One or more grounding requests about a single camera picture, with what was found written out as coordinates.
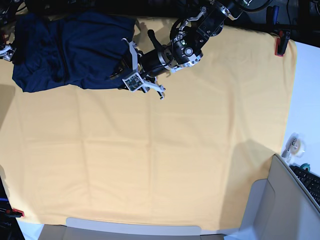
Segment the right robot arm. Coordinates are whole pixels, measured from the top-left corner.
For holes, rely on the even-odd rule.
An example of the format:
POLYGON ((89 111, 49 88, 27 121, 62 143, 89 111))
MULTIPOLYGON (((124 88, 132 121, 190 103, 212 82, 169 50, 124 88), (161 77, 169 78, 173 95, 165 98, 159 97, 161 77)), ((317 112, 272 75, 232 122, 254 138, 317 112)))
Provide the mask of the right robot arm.
POLYGON ((24 10, 26 6, 20 8, 24 0, 0 0, 0 59, 8 62, 16 52, 16 48, 8 43, 6 38, 5 27, 16 20, 16 13, 24 10))

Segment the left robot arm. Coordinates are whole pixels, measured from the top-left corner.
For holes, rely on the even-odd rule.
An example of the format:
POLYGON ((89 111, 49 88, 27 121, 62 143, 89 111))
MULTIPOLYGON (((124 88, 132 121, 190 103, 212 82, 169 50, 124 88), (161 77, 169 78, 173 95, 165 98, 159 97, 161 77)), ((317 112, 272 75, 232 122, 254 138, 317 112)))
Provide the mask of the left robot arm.
POLYGON ((195 15, 178 19, 172 25, 168 44, 161 44, 155 32, 148 30, 154 49, 147 53, 139 50, 134 41, 123 38, 129 52, 115 74, 115 78, 121 79, 118 89, 143 93, 153 89, 163 99, 166 89, 157 77, 199 63, 203 57, 202 47, 222 31, 225 19, 236 20, 249 4, 248 0, 210 0, 200 6, 195 15))

